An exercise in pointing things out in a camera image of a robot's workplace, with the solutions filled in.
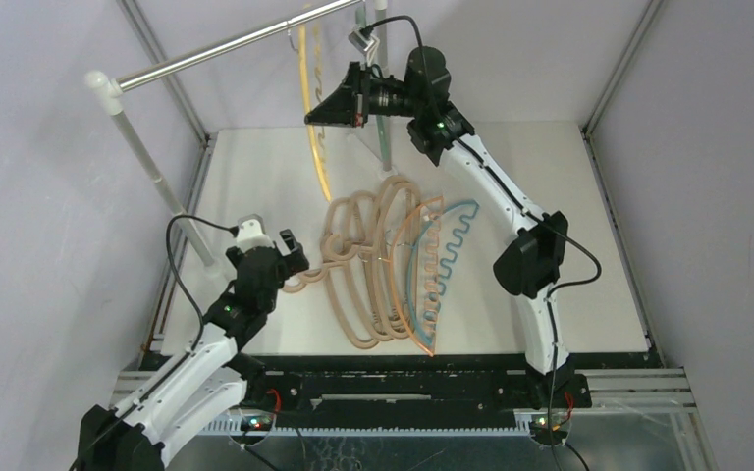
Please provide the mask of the yellow wire hanger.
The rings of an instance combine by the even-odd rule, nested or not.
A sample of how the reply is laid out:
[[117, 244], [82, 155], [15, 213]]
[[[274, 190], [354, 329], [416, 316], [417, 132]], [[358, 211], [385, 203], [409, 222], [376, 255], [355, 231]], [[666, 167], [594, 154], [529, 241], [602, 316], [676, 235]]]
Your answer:
[[[324, 97], [321, 24], [308, 22], [288, 31], [292, 49], [298, 56], [298, 77], [301, 102], [305, 113], [318, 105]], [[323, 198], [330, 203], [332, 191], [327, 172], [325, 129], [319, 125], [306, 125], [308, 145], [314, 172]]]

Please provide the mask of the green wire hanger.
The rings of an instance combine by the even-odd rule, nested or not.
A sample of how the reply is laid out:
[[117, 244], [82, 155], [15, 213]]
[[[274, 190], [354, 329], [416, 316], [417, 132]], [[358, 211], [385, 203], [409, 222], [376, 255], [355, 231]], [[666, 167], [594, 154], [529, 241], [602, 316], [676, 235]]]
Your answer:
[[[388, 2], [377, 0], [368, 1], [371, 6], [374, 18], [373, 21], [383, 20], [388, 17]], [[385, 26], [378, 26], [375, 29], [376, 36], [379, 38], [379, 45], [376, 49], [376, 64], [381, 73], [386, 77], [388, 75], [388, 39]], [[377, 118], [377, 132], [380, 146], [380, 159], [383, 173], [393, 171], [392, 150], [391, 150], [391, 132], [390, 123], [387, 118]]]

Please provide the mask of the blue wire hanger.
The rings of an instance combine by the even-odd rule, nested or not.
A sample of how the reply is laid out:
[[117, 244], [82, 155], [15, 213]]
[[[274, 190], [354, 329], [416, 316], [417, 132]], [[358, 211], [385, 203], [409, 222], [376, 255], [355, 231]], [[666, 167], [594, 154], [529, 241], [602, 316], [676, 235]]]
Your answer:
[[478, 212], [479, 204], [472, 199], [447, 206], [438, 199], [419, 211], [422, 226], [406, 264], [405, 304], [415, 341], [429, 356], [436, 352], [442, 302]]

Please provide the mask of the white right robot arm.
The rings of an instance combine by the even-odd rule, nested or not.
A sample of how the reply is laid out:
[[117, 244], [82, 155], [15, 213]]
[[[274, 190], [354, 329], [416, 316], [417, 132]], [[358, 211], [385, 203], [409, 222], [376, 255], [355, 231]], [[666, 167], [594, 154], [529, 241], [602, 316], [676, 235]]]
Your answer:
[[553, 290], [566, 251], [568, 220], [542, 210], [488, 152], [475, 127], [451, 101], [444, 54], [413, 49], [403, 78], [380, 78], [350, 63], [341, 84], [304, 116], [308, 125], [356, 128], [373, 116], [403, 117], [410, 141], [439, 170], [457, 180], [504, 231], [506, 247], [493, 264], [499, 285], [523, 300], [525, 360], [533, 376], [529, 398], [542, 408], [566, 397], [568, 353], [561, 344]]

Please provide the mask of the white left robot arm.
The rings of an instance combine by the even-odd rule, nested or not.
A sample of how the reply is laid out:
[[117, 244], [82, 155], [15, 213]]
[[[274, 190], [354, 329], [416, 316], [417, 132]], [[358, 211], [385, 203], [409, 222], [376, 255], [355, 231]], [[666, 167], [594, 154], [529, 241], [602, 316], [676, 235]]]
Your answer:
[[243, 349], [266, 325], [285, 282], [309, 262], [290, 230], [280, 232], [286, 253], [257, 219], [231, 233], [226, 256], [236, 274], [201, 316], [198, 334], [134, 392], [83, 415], [72, 469], [164, 470], [218, 415], [265, 401], [264, 366]]

